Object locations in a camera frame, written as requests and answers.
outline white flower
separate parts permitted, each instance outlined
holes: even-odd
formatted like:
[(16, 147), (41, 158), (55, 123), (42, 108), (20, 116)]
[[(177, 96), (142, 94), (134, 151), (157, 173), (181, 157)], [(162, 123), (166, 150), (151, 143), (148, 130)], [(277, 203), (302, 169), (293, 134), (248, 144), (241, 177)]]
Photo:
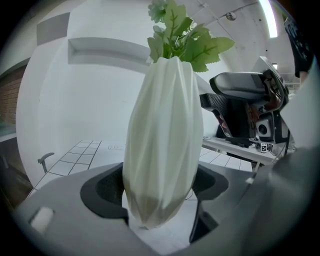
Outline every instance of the white flower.
[(152, 4), (148, 6), (148, 13), (151, 20), (155, 23), (164, 22), (166, 15), (167, 0), (153, 0)]

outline white table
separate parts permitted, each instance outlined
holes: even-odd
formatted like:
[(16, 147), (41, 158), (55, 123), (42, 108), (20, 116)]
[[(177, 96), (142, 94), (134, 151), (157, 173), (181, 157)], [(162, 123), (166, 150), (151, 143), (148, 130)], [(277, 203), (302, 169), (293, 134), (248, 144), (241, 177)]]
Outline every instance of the white table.
[(16, 126), (14, 124), (6, 123), (4, 126), (0, 127), (0, 154), (3, 160), (5, 168), (9, 168), (8, 162), (5, 156), (4, 149), (1, 142), (13, 139), (17, 137)]
[(255, 172), (258, 170), (260, 163), (264, 165), (270, 165), (272, 164), (272, 160), (275, 158), (275, 156), (269, 151), (267, 151), (266, 153), (261, 153), (254, 146), (250, 146), (249, 148), (240, 147), (237, 145), (233, 145), (230, 141), (226, 141), (223, 138), (213, 137), (211, 139), (204, 139), (202, 141), (202, 146), (210, 150), (217, 149), (226, 151), (239, 157), (256, 161), (257, 164), (254, 169)]
[[(125, 148), (125, 142), (82, 140), (56, 162), (31, 191), (29, 196), (37, 193), (37, 190), (43, 185), (56, 178), (72, 175), (95, 167), (123, 162)], [(252, 172), (250, 162), (206, 148), (201, 149), (199, 160), (211, 163), (212, 165)], [(192, 190), (186, 199), (178, 213), (170, 221), (152, 230), (146, 230), (138, 225), (129, 211), (125, 192), (122, 196), (122, 207), (128, 209), (130, 229), (155, 251), (164, 255), (189, 246), (189, 234), (191, 233), (196, 216), (198, 201)]]

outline robotic arm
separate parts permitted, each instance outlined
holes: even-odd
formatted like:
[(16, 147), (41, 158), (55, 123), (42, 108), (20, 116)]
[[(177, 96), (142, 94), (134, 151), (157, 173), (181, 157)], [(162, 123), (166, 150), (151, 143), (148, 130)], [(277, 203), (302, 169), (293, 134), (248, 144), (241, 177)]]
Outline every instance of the robotic arm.
[(210, 79), (216, 94), (200, 95), (201, 106), (213, 112), (228, 137), (286, 142), (288, 127), (280, 110), (289, 101), (288, 90), (265, 57), (259, 58), (254, 70), (259, 72), (224, 72)]

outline white vase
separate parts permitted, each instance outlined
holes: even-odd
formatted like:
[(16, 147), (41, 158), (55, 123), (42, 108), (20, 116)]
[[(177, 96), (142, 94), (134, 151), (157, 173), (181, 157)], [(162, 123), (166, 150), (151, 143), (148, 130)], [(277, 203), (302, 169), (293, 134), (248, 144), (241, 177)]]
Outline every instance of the white vase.
[(133, 216), (148, 229), (178, 212), (197, 171), (203, 118), (189, 62), (159, 58), (151, 64), (133, 108), (123, 184)]

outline green leaf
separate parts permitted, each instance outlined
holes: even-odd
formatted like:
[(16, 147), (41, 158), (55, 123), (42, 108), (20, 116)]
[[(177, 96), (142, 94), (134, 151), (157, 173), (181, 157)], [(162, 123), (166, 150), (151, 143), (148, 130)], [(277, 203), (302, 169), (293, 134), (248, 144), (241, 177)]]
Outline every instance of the green leaf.
[(209, 70), (203, 62), (194, 61), (191, 65), (194, 72), (206, 72)]
[(183, 49), (183, 48), (175, 49), (175, 50), (173, 50), (173, 56), (180, 57), (184, 54), (184, 52), (185, 52), (185, 49)]
[(178, 6), (174, 0), (168, 0), (163, 20), (165, 24), (164, 34), (169, 38), (169, 41), (185, 21), (186, 16), (186, 7), (184, 5)]
[(232, 46), (235, 45), (235, 41), (231, 40), (228, 37), (214, 37), (212, 38), (212, 42), (218, 45), (218, 51), (220, 54), (229, 50)]
[(200, 36), (202, 36), (205, 33), (209, 34), (209, 29), (204, 27), (204, 24), (197, 25), (188, 33), (187, 36), (183, 38), (183, 43), (185, 44), (188, 41), (189, 37), (193, 39), (198, 39)]
[(192, 29), (189, 33), (189, 37), (199, 38), (201, 35), (209, 33), (209, 29), (204, 27), (204, 24), (197, 25), (194, 29)]
[(170, 52), (171, 52), (170, 45), (167, 43), (164, 43), (163, 44), (163, 57), (166, 59), (169, 59)]
[(184, 31), (187, 31), (188, 28), (190, 27), (191, 23), (193, 22), (192, 19), (190, 19), (189, 17), (186, 17), (183, 22), (181, 23), (181, 25), (178, 27), (178, 29), (174, 32), (174, 36), (181, 36), (183, 34)]
[(155, 34), (155, 37), (148, 38), (148, 45), (150, 47), (150, 57), (156, 63), (164, 55), (163, 40), (159, 35)]
[(189, 37), (186, 42), (185, 61), (190, 62), (195, 72), (207, 71), (206, 64), (220, 61), (219, 53), (225, 52), (234, 45), (227, 37), (211, 38), (209, 32), (197, 40)]

